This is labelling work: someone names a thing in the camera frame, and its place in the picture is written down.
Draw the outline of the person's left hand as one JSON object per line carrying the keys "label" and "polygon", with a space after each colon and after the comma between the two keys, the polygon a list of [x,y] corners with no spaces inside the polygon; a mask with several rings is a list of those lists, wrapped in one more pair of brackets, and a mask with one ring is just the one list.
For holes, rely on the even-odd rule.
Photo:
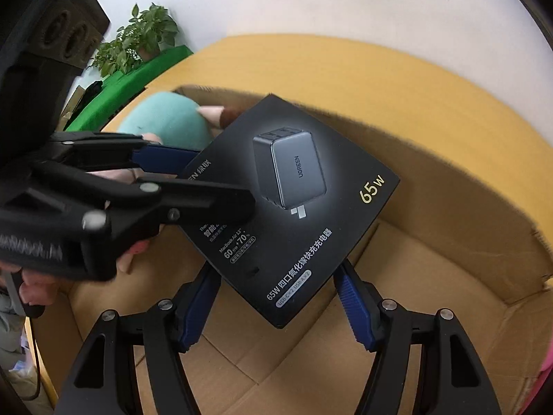
{"label": "person's left hand", "polygon": [[22,283],[19,295],[24,304],[47,306],[54,303],[59,289],[59,280],[55,276],[22,269],[6,262],[1,263],[1,270],[11,273],[21,272]]}

